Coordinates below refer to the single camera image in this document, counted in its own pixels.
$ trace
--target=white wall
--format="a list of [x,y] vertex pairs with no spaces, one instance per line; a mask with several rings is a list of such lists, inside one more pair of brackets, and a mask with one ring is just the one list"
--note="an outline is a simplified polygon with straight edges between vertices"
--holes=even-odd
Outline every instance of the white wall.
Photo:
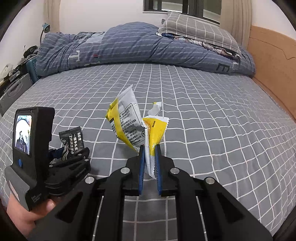
[[60,31],[106,31],[119,24],[141,21],[161,25],[166,13],[143,13],[143,0],[61,0]]
[[252,0],[252,25],[274,30],[296,40],[296,31],[272,0]]
[[23,57],[25,45],[26,50],[33,45],[39,46],[43,23],[43,1],[31,0],[17,14],[0,42],[0,72],[6,64],[16,67]]

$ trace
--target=metal screw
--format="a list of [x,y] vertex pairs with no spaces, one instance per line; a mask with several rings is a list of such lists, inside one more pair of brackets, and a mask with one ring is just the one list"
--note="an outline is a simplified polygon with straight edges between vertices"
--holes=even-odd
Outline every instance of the metal screw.
[[170,172],[173,174],[178,174],[180,172],[180,170],[178,168],[174,167],[170,170]]
[[215,183],[215,179],[212,178],[212,177],[207,177],[207,178],[205,179],[205,182],[206,182],[207,184],[214,184],[214,183]]
[[87,184],[91,184],[91,183],[94,182],[94,178],[93,178],[93,177],[87,177],[87,178],[85,179],[85,182],[86,182]]
[[123,167],[120,171],[122,174],[128,174],[130,172],[130,169],[128,167]]

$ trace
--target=gray plaid pillow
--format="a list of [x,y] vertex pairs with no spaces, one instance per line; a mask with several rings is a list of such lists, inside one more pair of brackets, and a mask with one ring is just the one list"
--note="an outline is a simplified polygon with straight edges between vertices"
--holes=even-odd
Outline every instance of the gray plaid pillow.
[[168,18],[163,23],[163,27],[158,29],[158,32],[196,39],[242,55],[237,42],[229,32],[178,12],[168,12]]

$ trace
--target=rolled-up comforter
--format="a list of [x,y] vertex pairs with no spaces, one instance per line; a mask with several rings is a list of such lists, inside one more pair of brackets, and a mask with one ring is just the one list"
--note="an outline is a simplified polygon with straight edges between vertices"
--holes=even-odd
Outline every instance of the rolled-up comforter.
[[252,56],[241,48],[242,59],[231,60],[191,43],[156,35],[158,27],[141,22],[126,23],[107,32],[77,35],[48,33],[36,63],[40,76],[91,64],[152,62],[214,73],[255,74]]

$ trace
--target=human hand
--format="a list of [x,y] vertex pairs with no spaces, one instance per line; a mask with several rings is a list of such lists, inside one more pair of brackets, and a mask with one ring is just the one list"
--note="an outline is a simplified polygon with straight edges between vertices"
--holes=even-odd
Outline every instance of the human hand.
[[7,214],[17,229],[25,237],[28,237],[29,233],[35,228],[35,221],[45,217],[55,206],[53,200],[47,199],[29,212],[19,204],[13,194],[10,194]]

